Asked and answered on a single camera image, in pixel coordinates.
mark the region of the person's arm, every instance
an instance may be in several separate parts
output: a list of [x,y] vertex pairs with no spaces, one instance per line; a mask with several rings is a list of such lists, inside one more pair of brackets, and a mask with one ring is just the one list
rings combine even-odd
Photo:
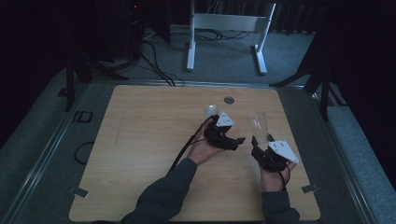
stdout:
[[197,167],[223,151],[204,140],[206,126],[197,134],[195,143],[184,160],[166,177],[148,186],[136,203],[136,209],[122,219],[121,224],[167,223],[180,212]]
[[299,223],[300,214],[290,208],[287,191],[262,192],[262,213],[267,224]]
[[[281,172],[285,179],[290,178],[290,171],[297,164],[289,162],[289,169]],[[289,194],[284,189],[284,184],[279,173],[261,170],[262,184],[262,213],[267,224],[297,224],[300,214],[290,207]]]
[[148,186],[139,196],[136,209],[121,223],[167,223],[180,212],[197,164],[186,158],[166,177]]

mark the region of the person's right hand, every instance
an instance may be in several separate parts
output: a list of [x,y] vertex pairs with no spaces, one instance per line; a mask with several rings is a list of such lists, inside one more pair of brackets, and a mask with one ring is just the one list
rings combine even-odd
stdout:
[[[288,168],[285,168],[281,174],[285,178],[285,181],[290,179],[290,172],[294,167],[296,167],[297,163],[288,161]],[[261,171],[261,184],[262,184],[262,192],[274,192],[274,191],[282,191],[283,182],[278,172],[269,172],[260,166]]]
[[224,151],[224,149],[222,148],[211,146],[205,139],[205,130],[211,122],[213,122],[213,120],[210,120],[197,134],[194,139],[195,143],[192,144],[190,152],[187,155],[187,157],[194,161],[197,165],[201,165],[202,163],[207,162],[217,153]]

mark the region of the gray carpet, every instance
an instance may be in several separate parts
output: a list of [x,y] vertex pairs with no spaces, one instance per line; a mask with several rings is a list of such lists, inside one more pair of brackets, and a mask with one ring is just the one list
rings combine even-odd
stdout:
[[[257,35],[249,35],[239,40],[198,41],[195,68],[192,72],[185,70],[186,44],[189,41],[187,36],[172,36],[172,46],[168,46],[155,37],[148,40],[157,50],[161,69],[183,79],[186,85],[207,82],[230,85],[254,84],[255,87],[265,87],[296,71],[312,38],[312,35],[305,34],[269,34],[264,46],[269,71],[266,76],[258,74],[255,59],[252,56],[251,46],[257,42]],[[149,45],[145,44],[142,51],[153,60],[152,49]],[[147,63],[140,60],[132,69],[120,71],[122,75],[130,77],[128,81],[115,81],[95,72],[95,80],[88,86],[76,104],[75,110],[69,113],[64,112],[65,99],[57,97],[59,89],[65,85],[64,72],[51,81],[29,115],[0,151],[0,167],[2,168],[0,169],[2,170],[0,172],[2,180],[0,212],[2,215],[11,205],[24,178],[46,147],[58,123],[66,120],[66,131],[17,223],[73,223],[68,219],[68,211],[74,196],[67,191],[78,185],[84,170],[84,166],[74,160],[74,151],[81,144],[94,140],[115,85],[139,84],[146,82],[146,79],[159,80],[152,84],[164,84],[156,74],[146,69],[148,67]],[[307,77],[301,78],[292,84],[304,85],[306,79]],[[296,143],[301,150],[308,177],[312,184],[320,187],[320,190],[315,193],[321,211],[320,223],[361,223],[348,185],[338,166],[335,166],[337,157],[333,153],[332,144],[329,143],[331,140],[325,134],[326,128],[318,115],[316,101],[303,91],[288,88],[279,90],[279,94]],[[72,122],[76,111],[92,112],[92,122]],[[350,117],[347,107],[335,106],[329,109],[329,116],[346,118],[332,119],[340,121],[331,121],[333,129],[340,130],[338,133],[344,132],[346,123],[353,121],[353,116]],[[359,127],[354,126],[353,134],[361,137],[361,133],[356,133],[358,129]],[[350,135],[338,135],[339,140],[343,142],[347,142],[344,139],[350,139],[348,137]],[[84,147],[84,150],[89,153],[90,147]],[[370,188],[373,192],[377,192],[375,183],[370,185]],[[381,209],[375,205],[376,203],[371,204],[377,223],[391,223],[394,220],[392,217],[383,215],[384,213],[380,212]],[[383,207],[388,212],[392,205],[384,204]]]

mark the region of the gray jacket sleeve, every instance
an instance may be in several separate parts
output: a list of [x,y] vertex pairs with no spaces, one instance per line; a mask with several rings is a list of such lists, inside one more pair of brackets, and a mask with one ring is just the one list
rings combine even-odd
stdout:
[[267,224],[297,224],[300,214],[290,208],[289,194],[286,191],[263,192],[262,213]]
[[155,181],[143,191],[135,210],[120,223],[167,223],[180,212],[196,170],[194,161],[183,159],[168,176]]

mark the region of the metal frame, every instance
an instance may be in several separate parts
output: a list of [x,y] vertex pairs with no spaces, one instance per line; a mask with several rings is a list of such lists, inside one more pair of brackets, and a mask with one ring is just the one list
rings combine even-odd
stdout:
[[267,74],[262,48],[270,28],[276,4],[270,4],[271,12],[267,17],[234,16],[219,14],[195,13],[195,0],[191,0],[190,45],[187,59],[187,70],[194,69],[195,60],[195,29],[235,30],[260,32],[259,44],[254,46],[257,63],[262,75]]
[[2,215],[0,219],[1,224],[14,224],[18,223],[18,220],[25,208],[26,204],[29,202],[32,194],[35,191],[35,187],[40,181],[42,175],[46,171],[52,156],[55,154],[56,149],[61,142],[64,132],[66,131],[69,121],[73,118],[73,115],[76,112],[76,108],[78,106],[78,102],[82,98],[83,93],[87,90],[88,84],[82,83],[80,88],[78,88],[77,97],[74,101],[75,103],[71,105],[70,110],[67,110],[63,115],[60,123],[58,124],[55,132],[49,139],[46,147],[41,153],[38,160],[35,162],[35,165],[30,170],[29,174],[26,176],[23,184],[15,196],[12,204],[7,209],[7,211]]
[[351,166],[347,160],[347,156],[344,152],[343,147],[340,142],[337,140],[337,137],[332,129],[332,126],[329,122],[325,122],[324,119],[320,119],[322,125],[325,127],[326,135],[330,139],[330,143],[332,144],[332,148],[334,148],[333,155],[335,160],[337,161],[338,168],[341,170],[341,175],[343,176],[346,186],[351,194],[351,198],[353,202],[356,204],[356,208],[361,216],[361,220],[363,223],[367,224],[375,224],[377,223],[375,219],[375,215],[373,214],[370,205],[364,198],[363,192],[361,190],[361,186],[353,173]]

